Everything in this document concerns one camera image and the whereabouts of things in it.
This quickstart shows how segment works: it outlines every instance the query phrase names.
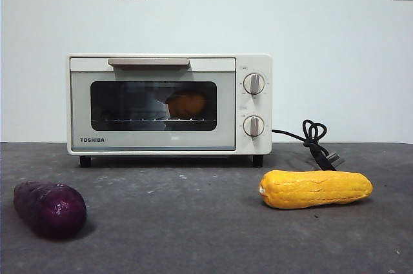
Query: toshiba logo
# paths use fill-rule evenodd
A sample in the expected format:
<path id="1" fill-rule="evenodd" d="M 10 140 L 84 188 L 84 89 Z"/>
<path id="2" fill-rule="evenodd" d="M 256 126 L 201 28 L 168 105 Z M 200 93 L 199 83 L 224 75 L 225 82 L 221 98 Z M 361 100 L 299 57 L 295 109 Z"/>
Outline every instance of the toshiba logo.
<path id="1" fill-rule="evenodd" d="M 81 142 L 104 142 L 105 139 L 102 137 L 81 137 Z"/>

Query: oven handle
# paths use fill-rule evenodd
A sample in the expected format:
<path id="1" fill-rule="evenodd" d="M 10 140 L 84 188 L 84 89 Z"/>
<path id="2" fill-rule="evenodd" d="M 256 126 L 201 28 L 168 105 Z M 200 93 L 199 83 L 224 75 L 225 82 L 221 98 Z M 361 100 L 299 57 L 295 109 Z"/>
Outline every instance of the oven handle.
<path id="1" fill-rule="evenodd" d="M 108 64 L 114 68 L 127 69 L 188 69 L 190 67 L 189 58 L 109 58 Z"/>

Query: glass window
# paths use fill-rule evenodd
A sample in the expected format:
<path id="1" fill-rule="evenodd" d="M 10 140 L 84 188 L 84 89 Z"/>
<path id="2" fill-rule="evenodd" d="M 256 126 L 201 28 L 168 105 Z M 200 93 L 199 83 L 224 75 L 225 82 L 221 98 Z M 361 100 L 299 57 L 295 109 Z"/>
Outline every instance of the glass window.
<path id="1" fill-rule="evenodd" d="M 96 81 L 90 104 L 97 131 L 210 131 L 217 125 L 213 82 Z"/>

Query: control knob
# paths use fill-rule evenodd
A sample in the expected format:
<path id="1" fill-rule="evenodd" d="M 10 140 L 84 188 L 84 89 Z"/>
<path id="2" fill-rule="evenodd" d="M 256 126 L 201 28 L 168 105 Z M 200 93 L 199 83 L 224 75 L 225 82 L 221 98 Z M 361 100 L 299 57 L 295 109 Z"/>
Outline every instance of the control knob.
<path id="1" fill-rule="evenodd" d="M 257 137 L 264 131 L 264 121 L 258 116 L 250 116 L 244 120 L 244 131 L 251 137 Z"/>
<path id="2" fill-rule="evenodd" d="M 251 95 L 257 95 L 264 89 L 264 78 L 257 73 L 250 74 L 244 79 L 244 88 Z"/>

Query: toaster oven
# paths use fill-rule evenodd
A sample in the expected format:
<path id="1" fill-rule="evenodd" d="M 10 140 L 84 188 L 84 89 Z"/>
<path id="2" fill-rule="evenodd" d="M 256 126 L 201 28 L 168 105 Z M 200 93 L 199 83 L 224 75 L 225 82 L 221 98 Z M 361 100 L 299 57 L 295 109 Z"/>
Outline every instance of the toaster oven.
<path id="1" fill-rule="evenodd" d="M 271 151 L 272 59 L 261 54 L 70 54 L 69 154 Z"/>

